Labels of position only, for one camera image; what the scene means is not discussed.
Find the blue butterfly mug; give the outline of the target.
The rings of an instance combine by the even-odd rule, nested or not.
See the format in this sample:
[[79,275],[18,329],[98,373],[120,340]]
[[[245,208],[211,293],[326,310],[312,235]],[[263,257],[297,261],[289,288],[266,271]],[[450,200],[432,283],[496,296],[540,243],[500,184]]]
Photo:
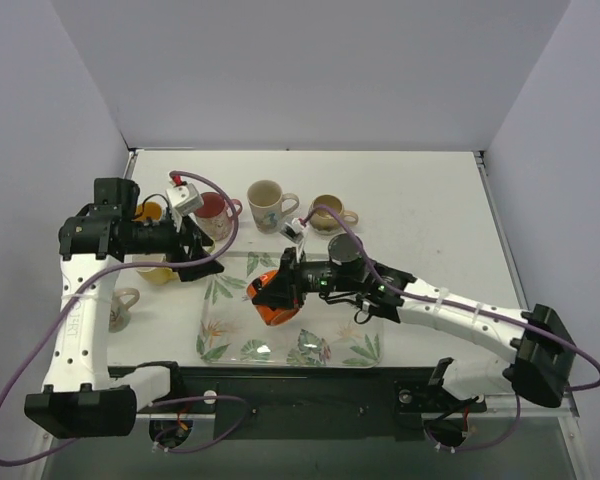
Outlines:
[[159,222],[163,218],[163,208],[156,202],[148,201],[138,205],[133,217],[136,222]]

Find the cream coral pattern mug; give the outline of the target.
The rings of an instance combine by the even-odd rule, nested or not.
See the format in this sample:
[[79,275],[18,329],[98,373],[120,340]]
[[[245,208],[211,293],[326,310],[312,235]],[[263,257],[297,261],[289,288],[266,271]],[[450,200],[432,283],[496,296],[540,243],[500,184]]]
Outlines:
[[125,329],[130,320],[130,309],[140,299],[140,292],[135,288],[122,288],[114,291],[111,300],[109,332],[118,333]]

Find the aluminium frame rail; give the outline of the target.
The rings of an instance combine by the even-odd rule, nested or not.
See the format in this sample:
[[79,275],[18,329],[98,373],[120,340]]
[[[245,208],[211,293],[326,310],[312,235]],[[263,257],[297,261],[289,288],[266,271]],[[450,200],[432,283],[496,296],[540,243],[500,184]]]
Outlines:
[[220,401],[245,400],[251,408],[269,406],[352,404],[361,412],[385,406],[399,415],[454,413],[468,408],[484,413],[488,407],[515,405],[542,409],[547,403],[534,403],[521,392],[451,394],[441,381],[431,379],[427,368],[381,368],[358,370],[311,369],[200,369],[168,370],[150,366],[124,377],[112,378],[103,387],[86,382],[75,391],[62,392],[45,386],[53,396],[51,406],[61,416],[82,408],[84,418],[115,418],[135,408],[147,412],[211,414]]

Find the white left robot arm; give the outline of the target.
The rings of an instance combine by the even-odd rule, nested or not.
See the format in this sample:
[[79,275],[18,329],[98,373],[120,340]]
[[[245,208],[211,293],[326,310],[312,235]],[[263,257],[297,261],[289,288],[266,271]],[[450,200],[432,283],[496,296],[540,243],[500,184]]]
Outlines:
[[107,344],[117,266],[130,255],[160,254],[177,264],[181,281],[223,272],[207,252],[211,239],[190,218],[202,200],[189,183],[167,190],[161,220],[137,219],[139,186],[98,178],[94,200],[61,227],[59,253],[65,314],[42,390],[27,396],[25,415],[58,439],[128,435],[139,411],[153,403],[180,408],[186,388],[174,361],[110,376]]

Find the cream floral mug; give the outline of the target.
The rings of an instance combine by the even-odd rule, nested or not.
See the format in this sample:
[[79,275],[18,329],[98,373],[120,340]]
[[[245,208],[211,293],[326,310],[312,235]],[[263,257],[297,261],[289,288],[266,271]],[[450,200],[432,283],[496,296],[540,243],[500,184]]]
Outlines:
[[261,233],[277,232],[284,219],[295,212],[300,200],[296,194],[284,193],[282,187],[272,180],[259,180],[247,190],[255,226]]

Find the floral leaf serving tray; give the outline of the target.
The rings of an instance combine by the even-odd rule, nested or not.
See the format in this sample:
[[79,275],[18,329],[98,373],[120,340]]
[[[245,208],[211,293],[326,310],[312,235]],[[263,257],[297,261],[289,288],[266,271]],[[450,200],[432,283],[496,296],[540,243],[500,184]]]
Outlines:
[[383,324],[356,315],[346,304],[316,296],[279,326],[264,323],[247,296],[248,284],[274,270],[265,252],[225,256],[224,272],[211,276],[202,300],[195,351],[207,364],[279,367],[370,368],[382,359]]

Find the beige round teapot mug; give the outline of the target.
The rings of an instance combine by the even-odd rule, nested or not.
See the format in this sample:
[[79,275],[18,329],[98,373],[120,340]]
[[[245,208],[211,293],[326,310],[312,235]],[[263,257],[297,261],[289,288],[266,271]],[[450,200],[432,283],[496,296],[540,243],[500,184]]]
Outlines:
[[[328,207],[333,212],[337,213],[338,216],[349,226],[355,226],[359,222],[358,214],[347,210],[342,201],[334,195],[323,194],[316,197],[311,203],[310,210],[313,210],[320,205]],[[341,225],[337,222],[337,220],[324,209],[318,209],[316,213],[309,219],[309,224],[318,234],[321,235],[334,235],[342,230]]]

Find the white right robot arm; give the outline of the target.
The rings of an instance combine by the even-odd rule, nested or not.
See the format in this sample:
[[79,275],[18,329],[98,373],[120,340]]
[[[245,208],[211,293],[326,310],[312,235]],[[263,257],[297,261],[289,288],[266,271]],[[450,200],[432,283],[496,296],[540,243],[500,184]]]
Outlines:
[[557,408],[567,391],[575,345],[558,313],[502,309],[450,293],[375,260],[355,236],[340,234],[325,261],[309,261],[295,247],[276,269],[255,278],[248,298],[268,325],[297,314],[310,294],[327,304],[348,304],[354,319],[373,318],[430,328],[491,353],[483,362],[440,360],[427,383],[429,402],[448,409],[459,400],[514,393],[541,407]]

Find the yellow mug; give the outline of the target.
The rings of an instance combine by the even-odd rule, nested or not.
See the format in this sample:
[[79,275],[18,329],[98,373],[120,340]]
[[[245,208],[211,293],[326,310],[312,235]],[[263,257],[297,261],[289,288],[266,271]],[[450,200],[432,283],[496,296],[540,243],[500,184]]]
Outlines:
[[178,274],[168,267],[164,267],[163,264],[166,262],[165,254],[148,254],[148,255],[134,255],[131,258],[133,263],[142,262],[154,262],[160,263],[160,266],[149,266],[149,267],[138,267],[136,272],[148,283],[161,286],[171,281],[178,280]]

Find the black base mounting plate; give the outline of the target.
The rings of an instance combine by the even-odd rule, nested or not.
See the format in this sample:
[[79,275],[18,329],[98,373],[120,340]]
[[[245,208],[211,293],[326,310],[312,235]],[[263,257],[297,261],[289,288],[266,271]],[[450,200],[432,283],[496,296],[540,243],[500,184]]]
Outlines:
[[145,408],[156,420],[212,419],[234,440],[421,440],[423,423],[457,434],[465,406],[430,380],[430,367],[184,367],[175,403]]

